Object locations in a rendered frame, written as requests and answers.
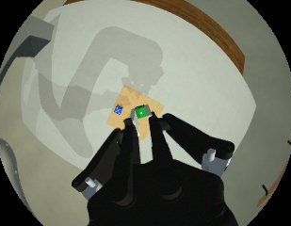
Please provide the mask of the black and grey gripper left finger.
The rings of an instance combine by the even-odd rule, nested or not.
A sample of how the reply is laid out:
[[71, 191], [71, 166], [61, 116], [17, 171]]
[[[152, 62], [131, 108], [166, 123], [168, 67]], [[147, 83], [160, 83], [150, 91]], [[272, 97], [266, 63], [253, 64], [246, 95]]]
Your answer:
[[111, 177], [107, 197], [121, 206], [133, 200], [133, 164], [141, 164], [139, 119], [134, 108], [130, 118], [123, 120], [123, 123], [124, 129], [114, 129], [87, 167], [72, 181], [72, 187], [87, 200]]

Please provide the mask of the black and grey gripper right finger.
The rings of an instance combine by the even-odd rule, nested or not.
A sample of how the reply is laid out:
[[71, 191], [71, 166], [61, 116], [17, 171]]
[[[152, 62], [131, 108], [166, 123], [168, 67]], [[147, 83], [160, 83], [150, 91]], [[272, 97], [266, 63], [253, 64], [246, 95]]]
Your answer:
[[203, 170], [222, 176], [234, 153], [234, 144], [231, 141], [210, 137], [170, 113], [157, 118], [149, 105], [145, 105], [145, 110], [153, 146], [154, 184], [162, 199], [175, 199], [182, 191], [181, 178], [163, 131], [202, 165]]

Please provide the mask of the blue die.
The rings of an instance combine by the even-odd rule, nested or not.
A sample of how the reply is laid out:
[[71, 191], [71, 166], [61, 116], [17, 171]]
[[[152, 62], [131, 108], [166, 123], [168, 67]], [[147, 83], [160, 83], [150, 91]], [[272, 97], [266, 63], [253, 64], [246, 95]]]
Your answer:
[[120, 106], [120, 105], [117, 105], [117, 106], [116, 106], [116, 108], [115, 108], [115, 111], [114, 111], [114, 112], [120, 115], [120, 114], [121, 114], [121, 111], [122, 111], [122, 109], [123, 109], [123, 107], [122, 107], [122, 106]]

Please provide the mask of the tan square mat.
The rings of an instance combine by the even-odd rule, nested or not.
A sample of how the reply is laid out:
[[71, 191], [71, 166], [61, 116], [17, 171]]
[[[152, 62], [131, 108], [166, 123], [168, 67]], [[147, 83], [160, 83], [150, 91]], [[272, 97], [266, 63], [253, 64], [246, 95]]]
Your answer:
[[[120, 115], [114, 112], [116, 105], [123, 107]], [[139, 105], [149, 105], [151, 112], [153, 111], [157, 118], [164, 109], [164, 106], [160, 103], [124, 85], [106, 124], [114, 128], [120, 127], [121, 129], [124, 129], [125, 126], [123, 120], [130, 118], [131, 109]], [[138, 138], [144, 140], [149, 132], [150, 125], [147, 117], [140, 118]]]

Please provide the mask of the green die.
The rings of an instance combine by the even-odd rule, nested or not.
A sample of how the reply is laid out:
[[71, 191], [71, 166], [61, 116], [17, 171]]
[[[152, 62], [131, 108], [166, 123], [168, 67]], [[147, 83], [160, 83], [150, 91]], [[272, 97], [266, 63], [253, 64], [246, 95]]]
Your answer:
[[138, 119], [147, 117], [145, 105], [136, 106], [135, 110], [136, 110]]

